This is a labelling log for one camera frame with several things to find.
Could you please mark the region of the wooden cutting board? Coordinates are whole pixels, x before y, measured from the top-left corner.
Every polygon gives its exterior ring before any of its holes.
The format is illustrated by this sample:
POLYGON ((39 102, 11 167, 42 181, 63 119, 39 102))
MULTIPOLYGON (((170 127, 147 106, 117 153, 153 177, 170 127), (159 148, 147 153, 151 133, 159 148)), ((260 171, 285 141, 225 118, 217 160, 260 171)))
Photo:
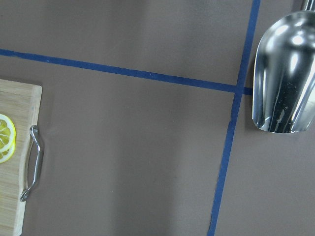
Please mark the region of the wooden cutting board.
POLYGON ((38 133, 38 114, 42 87, 0 81, 0 112, 15 126, 15 150, 0 163, 0 234, 22 233, 26 200, 39 180, 43 160, 43 144, 38 133), (33 180, 28 183, 28 162, 32 146, 37 147, 33 180))

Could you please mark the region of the metal scoop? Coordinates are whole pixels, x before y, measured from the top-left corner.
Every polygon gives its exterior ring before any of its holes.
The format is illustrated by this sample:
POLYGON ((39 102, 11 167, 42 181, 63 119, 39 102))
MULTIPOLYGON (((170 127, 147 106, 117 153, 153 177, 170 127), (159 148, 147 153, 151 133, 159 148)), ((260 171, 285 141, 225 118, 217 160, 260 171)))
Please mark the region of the metal scoop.
POLYGON ((272 133, 306 131, 315 119, 315 2, 282 17, 255 56, 252 120, 272 133))

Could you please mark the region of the upper lemon slice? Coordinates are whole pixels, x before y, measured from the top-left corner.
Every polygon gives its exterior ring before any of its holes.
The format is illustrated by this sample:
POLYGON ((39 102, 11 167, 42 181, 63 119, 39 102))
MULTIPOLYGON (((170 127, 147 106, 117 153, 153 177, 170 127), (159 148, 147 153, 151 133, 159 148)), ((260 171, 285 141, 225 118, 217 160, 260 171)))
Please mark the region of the upper lemon slice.
POLYGON ((16 129, 13 121, 6 115, 0 115, 0 151, 10 149, 15 142, 16 129))

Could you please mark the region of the lower stacked lemon slice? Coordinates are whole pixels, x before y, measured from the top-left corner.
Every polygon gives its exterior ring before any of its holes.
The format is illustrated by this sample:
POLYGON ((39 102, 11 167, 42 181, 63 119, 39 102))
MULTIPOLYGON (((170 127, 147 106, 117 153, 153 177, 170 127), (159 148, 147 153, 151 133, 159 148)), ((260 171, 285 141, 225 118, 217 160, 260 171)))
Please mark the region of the lower stacked lemon slice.
POLYGON ((16 147, 16 143, 13 142, 11 147, 8 150, 0 153, 0 163, 4 163, 8 161, 13 156, 15 152, 15 147, 16 147))

